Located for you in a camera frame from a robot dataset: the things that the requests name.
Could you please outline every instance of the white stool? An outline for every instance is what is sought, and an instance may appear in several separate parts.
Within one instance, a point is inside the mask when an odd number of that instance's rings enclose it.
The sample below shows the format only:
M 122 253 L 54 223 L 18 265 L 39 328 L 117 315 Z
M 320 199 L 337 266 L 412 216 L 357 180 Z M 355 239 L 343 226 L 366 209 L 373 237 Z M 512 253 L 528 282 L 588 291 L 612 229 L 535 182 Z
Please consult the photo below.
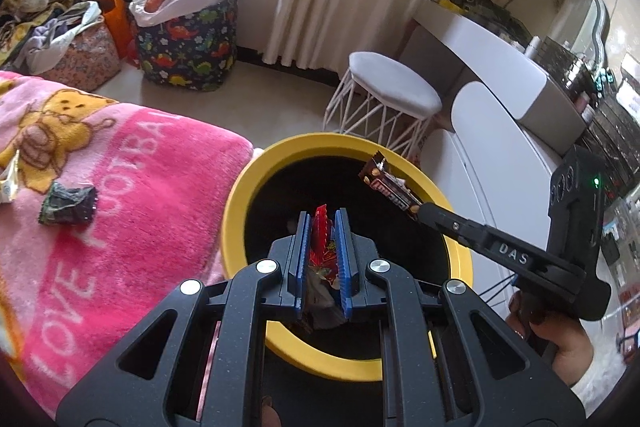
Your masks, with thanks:
M 356 84 L 367 91 L 367 97 L 353 110 Z M 377 53 L 355 52 L 349 55 L 349 69 L 326 107 L 322 130 L 338 108 L 338 133 L 372 140 L 407 157 L 426 131 L 431 117 L 441 110 L 442 102 L 433 87 L 404 64 Z M 380 109 L 380 125 L 369 131 L 369 119 Z M 389 109 L 392 115 L 387 119 Z M 414 122 L 396 136 L 396 124 L 403 115 L 413 118 Z M 363 134 L 355 132 L 363 125 Z

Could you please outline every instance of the fingernail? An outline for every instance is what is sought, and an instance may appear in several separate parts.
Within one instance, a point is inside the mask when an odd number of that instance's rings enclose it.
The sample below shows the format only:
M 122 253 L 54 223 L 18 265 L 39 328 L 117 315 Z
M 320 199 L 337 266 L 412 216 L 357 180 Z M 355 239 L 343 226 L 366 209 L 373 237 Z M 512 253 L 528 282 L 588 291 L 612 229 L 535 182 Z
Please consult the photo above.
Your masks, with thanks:
M 546 312 L 544 310 L 536 310 L 531 313 L 531 316 L 529 317 L 529 322 L 531 324 L 535 324 L 536 326 L 539 326 L 545 321 L 545 319 L 546 319 Z
M 509 301 L 509 311 L 511 313 L 517 313 L 520 309 L 520 292 L 514 293 L 513 297 Z

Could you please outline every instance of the dinosaur print laundry bag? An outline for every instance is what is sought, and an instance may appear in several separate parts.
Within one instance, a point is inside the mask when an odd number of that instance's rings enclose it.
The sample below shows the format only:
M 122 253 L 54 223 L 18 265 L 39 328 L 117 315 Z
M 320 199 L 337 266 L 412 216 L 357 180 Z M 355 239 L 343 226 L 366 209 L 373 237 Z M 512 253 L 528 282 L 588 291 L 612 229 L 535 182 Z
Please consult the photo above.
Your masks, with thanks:
M 140 68 L 156 84 L 215 90 L 236 61 L 238 0 L 138 28 Z

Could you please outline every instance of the silver screw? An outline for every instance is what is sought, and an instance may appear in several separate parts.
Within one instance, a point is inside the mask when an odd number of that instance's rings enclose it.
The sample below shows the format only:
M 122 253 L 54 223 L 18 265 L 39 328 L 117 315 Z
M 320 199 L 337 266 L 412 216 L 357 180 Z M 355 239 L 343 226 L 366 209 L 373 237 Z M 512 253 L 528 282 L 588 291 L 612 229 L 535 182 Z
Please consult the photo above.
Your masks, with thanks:
M 200 291 L 201 286 L 200 281 L 189 279 L 180 284 L 180 291 L 185 295 L 194 295 Z
M 462 295 L 466 291 L 466 284 L 458 279 L 451 279 L 447 282 L 447 291 L 455 295 Z
M 275 272 L 277 267 L 278 267 L 278 263 L 276 263 L 272 259 L 263 259 L 262 261 L 260 261 L 260 263 L 255 265 L 255 268 L 260 273 Z
M 369 268 L 376 273 L 384 273 L 389 271 L 391 265 L 384 259 L 374 259 L 369 263 Z

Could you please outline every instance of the yellow bin rim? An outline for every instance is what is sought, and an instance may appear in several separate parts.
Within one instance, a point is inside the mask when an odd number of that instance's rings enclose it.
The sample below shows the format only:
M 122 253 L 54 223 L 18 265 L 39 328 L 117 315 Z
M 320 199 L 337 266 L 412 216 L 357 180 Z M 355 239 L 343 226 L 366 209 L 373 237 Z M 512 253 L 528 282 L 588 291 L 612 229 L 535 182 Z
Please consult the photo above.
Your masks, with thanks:
M 398 154 L 368 140 L 334 133 L 311 133 L 282 140 L 269 148 L 240 172 L 231 188 L 222 218 L 222 257 L 226 275 L 233 277 L 247 266 L 244 250 L 246 214 L 262 186 L 276 172 L 292 163 L 316 156 L 344 156 L 368 161 L 381 151 L 391 165 L 391 172 L 406 179 L 423 201 L 433 201 L 451 210 L 443 193 L 415 165 Z M 449 253 L 450 277 L 473 284 L 471 253 L 456 241 L 445 237 Z M 266 345 L 286 362 L 323 378 L 343 381 L 382 380 L 382 361 L 342 359 L 305 343 L 283 324 L 268 322 Z

